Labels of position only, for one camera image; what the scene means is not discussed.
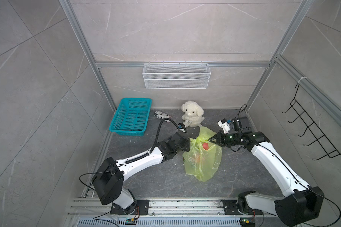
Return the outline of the yellow-green avocado plastic bag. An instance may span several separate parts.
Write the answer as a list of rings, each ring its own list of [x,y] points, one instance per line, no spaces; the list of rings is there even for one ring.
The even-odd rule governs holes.
[[[208,141],[216,133],[202,126],[199,136],[190,140],[190,151],[184,152],[185,173],[196,177],[201,182],[210,180],[218,170],[222,160],[222,147]],[[209,144],[209,150],[202,148],[203,143]],[[193,158],[196,154],[202,156],[202,163],[195,165]]]

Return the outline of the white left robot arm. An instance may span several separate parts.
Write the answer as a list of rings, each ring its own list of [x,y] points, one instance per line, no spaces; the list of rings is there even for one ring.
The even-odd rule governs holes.
[[[130,213],[137,206],[135,196],[123,187],[123,183],[138,172],[171,160],[180,152],[190,151],[190,138],[183,131],[156,142],[150,149],[135,156],[114,160],[105,159],[92,178],[94,191],[102,205],[114,204]]]

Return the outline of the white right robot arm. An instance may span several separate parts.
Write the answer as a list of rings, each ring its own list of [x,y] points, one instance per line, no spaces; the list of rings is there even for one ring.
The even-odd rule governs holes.
[[[318,218],[324,200],[322,190],[303,180],[278,154],[264,133],[253,132],[247,117],[222,119],[218,126],[221,131],[209,138],[209,142],[221,147],[239,145],[247,149],[264,165],[283,194],[277,197],[255,191],[241,193],[236,204],[241,214],[265,211],[279,217],[289,227]]]

